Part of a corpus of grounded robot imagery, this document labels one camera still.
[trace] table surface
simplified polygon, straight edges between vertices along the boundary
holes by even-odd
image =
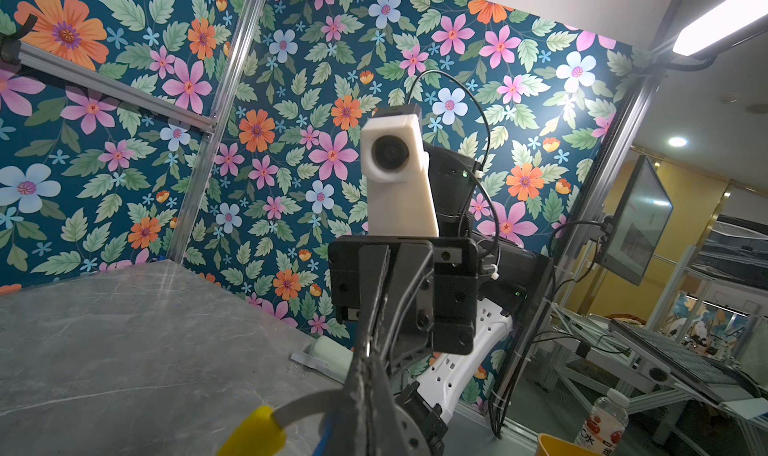
[[[339,387],[289,360],[310,341],[171,261],[4,296],[0,452],[215,454],[259,406]]]

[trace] ceiling light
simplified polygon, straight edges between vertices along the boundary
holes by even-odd
[[[681,146],[685,146],[686,144],[688,144],[688,140],[685,138],[681,138],[679,136],[675,136],[674,138],[670,138],[670,140],[667,141],[667,143],[669,143],[670,146],[675,146],[676,148],[679,148]]]
[[[680,32],[672,50],[691,56],[768,14],[766,0],[725,0]]]

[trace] orange flower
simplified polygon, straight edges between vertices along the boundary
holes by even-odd
[[[213,284],[215,284],[216,286],[221,288],[221,283],[220,282],[216,282],[216,276],[214,276],[214,275],[212,275],[210,273],[208,273],[207,275],[204,275],[203,273],[200,273],[198,276],[200,278],[205,279],[208,282],[212,282]]]
[[[299,275],[293,274],[290,269],[278,271],[272,285],[276,288],[275,293],[286,301],[299,297],[299,289],[301,289]]]
[[[544,148],[544,151],[547,153],[551,153],[552,151],[557,151],[560,147],[560,140],[558,138],[545,138],[544,142],[542,143],[542,147]]]
[[[219,11],[223,11],[226,9],[226,0],[216,0],[216,8]]]
[[[571,194],[571,183],[566,180],[560,180],[554,184],[554,190],[560,194]]]
[[[478,14],[478,21],[484,24],[491,22],[491,16],[493,16],[494,23],[501,23],[507,18],[507,11],[514,11],[514,9],[500,4],[491,3],[486,0],[471,0],[469,1],[469,13]]]
[[[543,173],[539,168],[534,168],[531,163],[512,168],[512,174],[507,176],[507,184],[511,186],[509,194],[517,196],[520,201],[528,201],[528,198],[538,196],[538,191],[544,187]]]
[[[23,1],[13,15],[24,24],[30,14],[38,17],[31,33],[22,39],[60,58],[96,71],[94,66],[107,60],[109,49],[97,40],[107,39],[101,20],[86,19],[90,10],[80,0],[34,0],[40,9]]]
[[[362,117],[360,101],[352,99],[349,95],[344,96],[343,100],[339,98],[336,100],[336,107],[331,108],[331,115],[335,116],[333,124],[340,126],[344,131],[355,127],[358,125],[357,118]]]
[[[360,82],[363,84],[368,84],[371,81],[373,81],[373,73],[370,71],[363,71],[360,73]]]
[[[245,119],[240,120],[240,142],[245,144],[245,148],[251,153],[256,149],[260,153],[266,151],[266,145],[272,144],[275,140],[275,134],[271,131],[275,129],[275,121],[266,117],[266,111],[259,110],[258,116],[256,110],[250,110],[246,113]]]
[[[133,231],[128,235],[128,242],[134,250],[138,250],[139,247],[146,248],[149,243],[158,238],[160,232],[160,220],[158,218],[152,218],[151,220],[147,216],[142,219],[141,222],[137,222],[130,228]]]
[[[187,33],[187,39],[192,41],[190,49],[197,53],[197,59],[206,60],[214,57],[216,49],[216,29],[208,25],[208,20],[196,19],[192,21],[192,29]]]

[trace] monitor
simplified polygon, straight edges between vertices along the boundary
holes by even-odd
[[[600,248],[598,264],[639,286],[670,214],[672,202],[653,164],[640,156],[612,216],[613,231]]]

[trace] yellow cup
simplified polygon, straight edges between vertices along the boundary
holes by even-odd
[[[540,433],[536,456],[594,456],[594,453],[555,436]]]

